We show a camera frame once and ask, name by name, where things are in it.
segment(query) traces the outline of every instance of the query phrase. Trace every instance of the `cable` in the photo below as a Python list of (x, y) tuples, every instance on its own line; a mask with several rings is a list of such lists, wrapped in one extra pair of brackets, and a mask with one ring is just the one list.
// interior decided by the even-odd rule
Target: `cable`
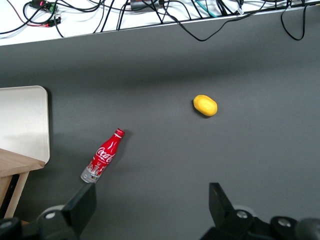
[(98, 28), (100, 27), (100, 24), (101, 24), (102, 20), (104, 19), (105, 6), (106, 6), (106, 5), (103, 4), (103, 7), (102, 7), (102, 16), (101, 16), (101, 19), (100, 19), (100, 22), (99, 22), (98, 26), (96, 27), (96, 29), (95, 29), (94, 32), (93, 32), (94, 34), (95, 34), (96, 31), (98, 30)]
[[(123, 8), (123, 9), (125, 10), (125, 9), (126, 9), (126, 6), (130, 5), (130, 3), (128, 3), (128, 2), (129, 2), (129, 0), (126, 0), (125, 4), (122, 5), (121, 9)], [(121, 26), (121, 22), (122, 22), (122, 19), (123, 19), (123, 17), (124, 17), (124, 14), (125, 14), (125, 12), (122, 11), (121, 17), (120, 17), (120, 15), (119, 15), (118, 23), (117, 23), (117, 25), (116, 25), (116, 30), (120, 30), (120, 26)]]
[(104, 23), (103, 23), (103, 26), (101, 28), (100, 33), (102, 33), (104, 31), (105, 25), (107, 23), (107, 20), (108, 20), (108, 17), (109, 17), (109, 14), (110, 14), (110, 11), (111, 11), (111, 8), (112, 8), (114, 2), (115, 2), (115, 0), (112, 0), (111, 5), (110, 5), (109, 10), (108, 10), (108, 13), (106, 14), (106, 17), (105, 17), (105, 20), (104, 20)]
[[(53, 17), (54, 14), (55, 14), (55, 11), (53, 11), (53, 12), (51, 13), (50, 17), (49, 17), (47, 20), (42, 21), (42, 22), (35, 22), (35, 21), (32, 21), (32, 18), (34, 18), (35, 15), (32, 15), (32, 17), (30, 17), (30, 18), (27, 17), (27, 15), (26, 15), (26, 7), (27, 7), (28, 5), (30, 5), (30, 2), (26, 2), (26, 3), (23, 5), (22, 12), (23, 12), (23, 16), (25, 17), (25, 19), (29, 20), (30, 23), (33, 23), (33, 24), (46, 24), (50, 19), (52, 19), (52, 17)], [(46, 6), (51, 6), (51, 5), (52, 5), (52, 2), (48, 2), (48, 3), (43, 4), (41, 7), (39, 7), (39, 8), (36, 10), (36, 14), (37, 14), (42, 8), (44, 8), (44, 7), (46, 7)]]
[[(11, 7), (12, 7), (13, 10), (15, 11), (16, 15), (19, 17), (19, 19), (21, 20), (21, 22), (25, 23), (25, 22), (22, 20), (21, 16), (19, 15), (18, 11), (16, 10), (16, 8), (13, 6), (13, 4), (12, 4), (9, 0), (6, 0), (6, 1), (11, 5)], [(30, 27), (45, 27), (45, 26), (43, 26), (43, 25), (34, 25), (34, 24), (28, 24), (28, 23), (27, 23), (27, 25), (30, 26)]]
[(195, 35), (194, 35), (193, 33), (191, 33), (176, 17), (170, 15), (170, 14), (168, 13), (168, 11), (166, 11), (166, 9), (165, 9), (165, 11), (166, 11), (166, 13), (168, 14), (168, 16), (171, 17), (171, 18), (172, 18), (183, 30), (185, 30), (190, 36), (192, 36), (194, 39), (196, 39), (196, 40), (199, 41), (199, 42), (205, 42), (205, 41), (209, 40), (212, 36), (214, 36), (215, 34), (217, 34), (227, 23), (236, 22), (236, 21), (240, 21), (240, 20), (246, 19), (246, 18), (248, 18), (248, 17), (250, 17), (250, 16), (252, 16), (252, 15), (260, 12), (261, 9), (265, 6), (265, 4), (266, 4), (266, 2), (264, 2), (264, 3), (262, 4), (262, 6), (261, 6), (258, 10), (254, 11), (254, 12), (252, 12), (252, 13), (249, 13), (249, 14), (247, 14), (247, 15), (245, 15), (245, 16), (237, 17), (237, 18), (234, 18), (234, 19), (231, 19), (231, 20), (228, 20), (228, 21), (224, 22), (224, 23), (222, 24), (222, 26), (221, 26), (217, 31), (215, 31), (214, 33), (212, 33), (211, 35), (209, 35), (209, 36), (206, 37), (206, 38), (199, 38), (199, 37), (195, 36)]
[(201, 19), (203, 19), (203, 17), (202, 17), (202, 15), (201, 15), (201, 13), (199, 12), (199, 9), (197, 8), (197, 6), (196, 6), (196, 4), (195, 4), (194, 0), (191, 0), (191, 2), (192, 2), (192, 4), (193, 4), (193, 6), (194, 6), (195, 10), (196, 10), (196, 11), (197, 11), (197, 13), (199, 14), (200, 18), (201, 18)]
[(188, 8), (186, 7), (186, 5), (185, 5), (182, 1), (178, 1), (178, 0), (168, 0), (168, 1), (165, 1), (164, 3), (168, 3), (168, 6), (169, 6), (169, 3), (179, 3), (179, 4), (183, 5), (184, 8), (185, 8), (186, 13), (187, 13), (188, 16), (189, 16), (189, 19), (192, 20), (192, 19), (191, 19), (191, 16), (190, 16), (190, 13), (189, 13), (189, 11), (188, 11)]
[(61, 34), (61, 32), (59, 31), (59, 28), (58, 28), (58, 23), (57, 23), (57, 18), (56, 18), (56, 16), (57, 16), (57, 14), (55, 14), (54, 16), (53, 16), (53, 20), (54, 20), (54, 25), (55, 25), (55, 29), (56, 29), (56, 31), (59, 33), (59, 35), (62, 37), (62, 38), (64, 38), (64, 36)]
[(286, 26), (285, 26), (284, 20), (283, 20), (283, 15), (284, 15), (284, 13), (286, 12), (286, 10), (287, 10), (290, 6), (291, 6), (291, 3), (290, 3), (290, 5), (288, 5), (288, 6), (286, 7), (286, 9), (281, 13), (281, 16), (280, 16), (281, 24), (282, 24), (282, 27), (283, 27), (283, 29), (285, 30), (285, 32), (286, 32), (292, 39), (294, 39), (294, 40), (296, 40), (296, 41), (300, 41), (300, 40), (302, 40), (302, 39), (304, 38), (304, 36), (305, 36), (305, 30), (306, 30), (306, 9), (307, 9), (307, 6), (305, 6), (305, 7), (303, 8), (303, 15), (302, 15), (302, 35), (301, 35), (300, 38), (296, 38), (296, 37), (294, 37), (293, 35), (291, 35), (291, 34), (289, 33), (289, 31), (287, 30), (287, 28), (286, 28)]
[(217, 16), (214, 15), (212, 12), (210, 12), (205, 6), (203, 6), (203, 4), (202, 4), (201, 2), (199, 2), (198, 0), (195, 0), (195, 2), (196, 2), (203, 10), (205, 10), (211, 17), (217, 18)]

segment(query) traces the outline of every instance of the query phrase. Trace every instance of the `gray table surface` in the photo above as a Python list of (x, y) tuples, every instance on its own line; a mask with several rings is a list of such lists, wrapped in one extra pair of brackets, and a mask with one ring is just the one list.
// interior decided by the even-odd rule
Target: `gray table surface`
[[(319, 218), (319, 12), (307, 8), (300, 42), (278, 12), (229, 23), (207, 42), (168, 25), (0, 47), (0, 87), (49, 95), (51, 158), (30, 173), (16, 216), (65, 204), (122, 128), (82, 239), (199, 239), (213, 225), (210, 182), (266, 222)], [(297, 36), (301, 16), (285, 16)], [(186, 26), (205, 37), (224, 21)], [(218, 103), (215, 116), (194, 110), (199, 94)]]

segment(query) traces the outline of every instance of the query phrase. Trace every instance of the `coca-cola bottle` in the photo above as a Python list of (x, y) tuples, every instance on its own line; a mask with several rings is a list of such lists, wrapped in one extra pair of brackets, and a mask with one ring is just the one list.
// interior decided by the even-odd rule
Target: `coca-cola bottle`
[(89, 165), (80, 175), (83, 181), (86, 183), (96, 183), (99, 180), (102, 172), (114, 158), (119, 142), (124, 135), (125, 132), (118, 128), (113, 136), (101, 145), (101, 147), (96, 151)]

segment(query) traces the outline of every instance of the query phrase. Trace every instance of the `black cable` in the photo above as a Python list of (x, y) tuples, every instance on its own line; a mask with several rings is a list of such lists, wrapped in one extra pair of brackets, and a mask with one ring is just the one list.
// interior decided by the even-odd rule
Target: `black cable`
[(194, 0), (191, 0), (191, 2), (192, 2), (192, 4), (193, 4), (193, 6), (194, 6), (195, 10), (196, 10), (196, 11), (197, 11), (197, 13), (199, 14), (200, 18), (201, 18), (201, 19), (203, 19), (203, 17), (202, 17), (202, 15), (201, 15), (201, 13), (199, 12), (199, 9), (197, 8), (197, 6), (196, 6), (196, 4), (195, 4), (195, 1), (194, 1)]
[[(30, 2), (27, 2), (27, 3), (25, 3), (24, 5), (23, 5), (23, 9), (22, 9), (22, 13), (23, 13), (23, 16), (25, 17), (25, 19), (27, 19), (27, 20), (29, 20), (30, 21), (30, 23), (32, 23), (32, 24), (46, 24), (53, 16), (54, 16), (54, 14), (55, 14), (55, 11), (53, 11), (52, 13), (51, 13), (51, 15), (50, 15), (50, 17), (47, 19), (47, 20), (45, 20), (45, 21), (42, 21), (42, 22), (36, 22), (36, 21), (32, 21), (32, 18), (34, 17), (34, 15), (32, 16), (32, 17), (27, 17), (27, 15), (26, 15), (26, 7), (28, 6), (28, 5), (30, 5)], [(45, 6), (51, 6), (52, 5), (52, 2), (48, 2), (48, 3), (45, 3), (45, 4), (43, 4), (42, 6), (40, 6), (38, 9), (37, 9), (37, 13), (40, 11), (40, 10), (42, 10), (42, 8), (44, 8)]]
[(188, 11), (188, 8), (186, 7), (186, 5), (185, 5), (182, 1), (179, 1), (179, 0), (168, 0), (168, 1), (165, 1), (164, 3), (168, 3), (168, 6), (169, 6), (169, 3), (179, 3), (179, 4), (183, 5), (184, 8), (185, 8), (186, 13), (187, 13), (188, 16), (189, 16), (189, 19), (192, 20), (192, 19), (191, 19), (191, 16), (190, 16), (190, 13), (189, 13), (189, 11)]
[(37, 10), (35, 11), (35, 13), (31, 16), (31, 18), (28, 18), (27, 21), (24, 22), (22, 25), (18, 26), (18, 27), (15, 28), (15, 29), (9, 30), (9, 31), (0, 32), (0, 35), (13, 33), (13, 32), (15, 32), (15, 31), (23, 28), (23, 27), (26, 26), (28, 23), (30, 23), (30, 19), (32, 19), (40, 10), (41, 10), (41, 8), (37, 9)]
[[(93, 1), (93, 0), (88, 0), (89, 2), (92, 2), (94, 4), (98, 4), (97, 2)], [(110, 6), (105, 5), (104, 3), (102, 4), (102, 6), (110, 8)], [(120, 8), (116, 8), (116, 7), (112, 7), (111, 9), (116, 10), (116, 11), (122, 11)], [(125, 10), (125, 12), (134, 12), (133, 10)]]
[(157, 11), (157, 8), (156, 8), (156, 6), (155, 6), (155, 2), (156, 2), (156, 1), (152, 1), (152, 0), (151, 0), (152, 7), (151, 7), (148, 3), (146, 3), (144, 0), (142, 0), (142, 2), (143, 2), (145, 5), (149, 6), (149, 7), (156, 13), (156, 15), (158, 16), (158, 18), (159, 18), (159, 20), (160, 20), (160, 23), (163, 24), (164, 22), (162, 21), (160, 15), (159, 15), (159, 12)]
[(54, 20), (54, 25), (55, 25), (55, 29), (57, 30), (58, 34), (64, 38), (64, 36), (61, 34), (61, 32), (59, 31), (59, 28), (58, 28), (58, 24), (57, 24), (57, 19), (56, 19), (56, 15), (53, 16), (53, 20)]
[(215, 34), (217, 34), (227, 23), (236, 22), (236, 21), (240, 21), (240, 20), (246, 19), (246, 18), (248, 18), (248, 17), (250, 17), (250, 16), (252, 16), (252, 15), (260, 12), (261, 9), (265, 6), (265, 4), (266, 4), (266, 2), (264, 2), (263, 5), (262, 5), (258, 10), (254, 11), (254, 12), (252, 12), (252, 13), (249, 13), (249, 14), (247, 14), (247, 15), (245, 15), (245, 16), (236, 17), (236, 18), (234, 18), (234, 19), (231, 19), (231, 20), (228, 20), (228, 21), (224, 22), (224, 23), (222, 24), (222, 26), (221, 26), (217, 31), (215, 31), (214, 33), (212, 33), (211, 35), (209, 35), (208, 37), (203, 38), (203, 39), (195, 36), (195, 35), (194, 35), (193, 33), (191, 33), (176, 17), (170, 15), (170, 14), (168, 13), (168, 11), (166, 11), (166, 9), (165, 9), (165, 11), (166, 11), (166, 13), (168, 14), (168, 16), (171, 17), (171, 18), (172, 18), (183, 30), (185, 30), (190, 36), (192, 36), (194, 39), (196, 39), (196, 40), (199, 41), (199, 42), (205, 42), (205, 41), (209, 40), (212, 36), (214, 36)]
[[(128, 4), (128, 2), (129, 2), (129, 0), (126, 0), (126, 1), (125, 1), (125, 4), (122, 5), (121, 9), (123, 8), (123, 9), (125, 10), (125, 9), (126, 9), (126, 6), (130, 5), (130, 3)], [(120, 30), (120, 26), (121, 26), (121, 23), (122, 23), (122, 19), (123, 19), (123, 17), (124, 17), (124, 14), (125, 14), (125, 12), (122, 11), (121, 17), (119, 16), (119, 18), (118, 18), (118, 23), (117, 23), (117, 25), (116, 25), (116, 30)]]
[(302, 39), (304, 38), (304, 36), (305, 36), (305, 30), (306, 30), (306, 9), (307, 9), (307, 6), (305, 6), (305, 7), (303, 8), (303, 15), (302, 15), (302, 35), (301, 35), (300, 38), (296, 38), (296, 37), (294, 37), (293, 35), (291, 35), (291, 34), (289, 33), (289, 31), (287, 30), (286, 26), (285, 26), (285, 23), (284, 23), (284, 20), (283, 20), (283, 15), (284, 15), (284, 13), (286, 12), (286, 10), (289, 8), (289, 6), (291, 6), (291, 4), (288, 5), (288, 6), (286, 7), (286, 9), (281, 13), (281, 16), (280, 16), (281, 24), (282, 24), (282, 27), (283, 27), (283, 29), (285, 30), (285, 32), (286, 32), (292, 39), (294, 39), (294, 40), (296, 40), (296, 41), (300, 41), (300, 40), (302, 40)]
[(100, 24), (102, 23), (102, 20), (104, 19), (104, 15), (105, 15), (105, 5), (103, 4), (103, 7), (102, 7), (102, 16), (101, 16), (101, 19), (100, 19), (100, 22), (98, 24), (98, 26), (96, 27), (96, 29), (94, 30), (94, 34), (96, 33), (96, 31), (98, 30), (98, 28), (100, 27)]
[[(157, 16), (158, 16), (159, 19), (160, 19), (160, 23), (163, 24), (163, 20), (162, 20), (161, 17), (159, 16), (159, 12), (157, 11), (156, 6), (155, 6), (155, 2), (157, 2), (157, 1), (158, 1), (158, 0), (151, 0), (151, 4), (148, 4), (147, 2), (145, 2), (144, 0), (142, 0), (142, 2), (145, 4), (145, 6), (136, 9), (134, 12), (139, 11), (139, 10), (143, 10), (143, 9), (146, 9), (146, 8), (151, 8), (153, 11), (155, 11), (155, 12), (157, 13)], [(125, 11), (124, 11), (124, 10), (126, 9), (126, 7), (127, 7), (128, 5), (130, 5), (129, 0), (126, 0), (125, 4), (123, 4), (122, 7), (121, 7), (122, 14), (121, 14), (121, 12), (119, 13), (121, 16), (119, 15), (118, 23), (117, 23), (117, 27), (116, 27), (116, 30), (118, 30), (118, 31), (120, 30), (121, 23), (122, 23), (122, 19), (123, 19), (124, 14), (125, 14)]]
[(100, 33), (102, 33), (102, 32), (104, 31), (105, 25), (106, 25), (107, 20), (108, 20), (108, 18), (109, 18), (109, 14), (110, 14), (110, 12), (111, 12), (111, 9), (112, 9), (112, 6), (113, 6), (114, 2), (115, 2), (115, 0), (112, 0), (111, 5), (110, 5), (110, 7), (109, 7), (109, 9), (108, 9), (108, 13), (106, 14), (106, 17), (105, 17), (105, 20), (104, 20), (104, 23), (103, 23), (103, 25), (102, 25), (102, 28), (101, 28)]

